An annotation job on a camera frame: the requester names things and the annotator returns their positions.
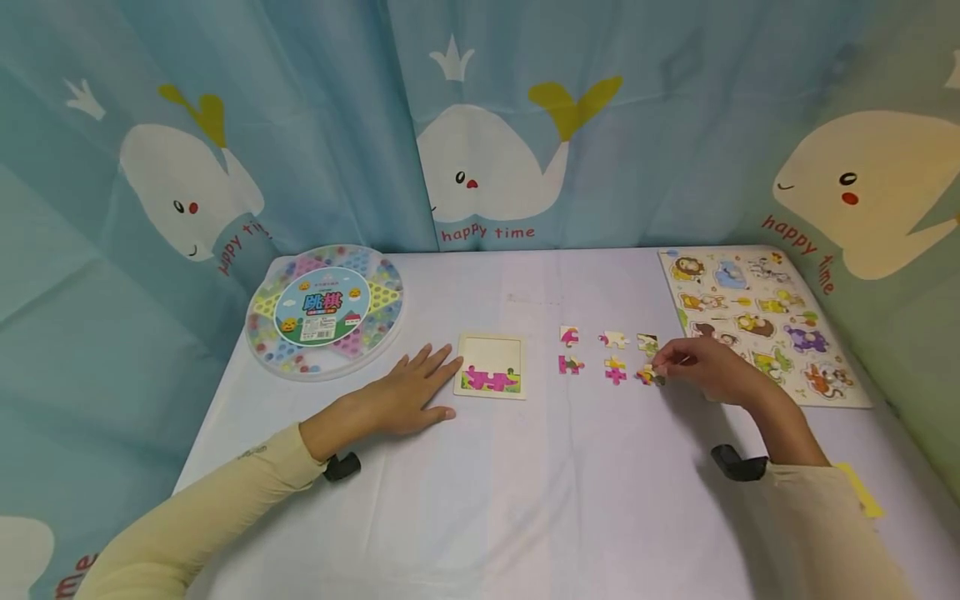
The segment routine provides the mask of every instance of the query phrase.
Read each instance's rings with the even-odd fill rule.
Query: left hand
[[[323,461],[370,434],[407,435],[456,417],[448,406],[423,408],[464,364],[458,356],[444,365],[450,344],[432,355],[431,349],[427,344],[413,358],[404,354],[385,376],[302,422],[300,435],[310,454]]]
[[[372,433],[407,435],[453,419],[457,413],[448,406],[423,407],[460,370],[464,359],[458,356],[444,365],[452,350],[450,344],[432,355],[431,349],[427,344],[412,359],[404,354],[386,376],[337,402],[353,404],[356,410],[365,412]]]

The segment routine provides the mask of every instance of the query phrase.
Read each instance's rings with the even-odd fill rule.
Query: right hand
[[[686,379],[710,398],[747,407],[785,392],[772,379],[713,338],[671,340],[654,356],[654,372]]]

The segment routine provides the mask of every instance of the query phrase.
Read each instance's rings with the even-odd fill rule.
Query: hand
[[[413,359],[404,354],[386,376],[337,402],[351,403],[357,410],[364,411],[370,419],[371,433],[406,435],[453,419],[457,414],[448,406],[426,410],[423,406],[460,370],[464,359],[458,356],[444,365],[450,355],[450,344],[433,355],[430,349],[427,344]]]
[[[726,404],[748,408],[764,398],[785,396],[773,380],[709,337],[672,340],[657,352],[652,365],[658,375],[687,379]]]
[[[444,365],[450,344],[430,355],[429,344],[412,359],[406,354],[385,376],[338,398],[300,424],[300,436],[311,456],[324,461],[341,448],[373,433],[416,433],[457,416],[452,408],[423,410],[461,365],[458,356]]]

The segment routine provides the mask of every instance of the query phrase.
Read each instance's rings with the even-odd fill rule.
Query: wooden animal puzzle board
[[[455,395],[526,399],[521,338],[464,333],[457,351],[464,365],[455,379]]]
[[[804,406],[870,408],[823,311],[769,246],[678,248],[660,262],[687,337],[710,336]]]

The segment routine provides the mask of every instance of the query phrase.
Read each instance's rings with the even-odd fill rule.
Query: blue curtain
[[[948,0],[4,3],[0,538],[32,550],[0,547],[0,580],[67,595],[169,493],[267,265],[329,243],[784,247],[960,489],[960,375],[929,342],[960,331],[958,20]],[[854,262],[775,188],[868,111],[939,165],[907,190],[943,233],[917,256]],[[912,164],[877,146],[850,170]]]

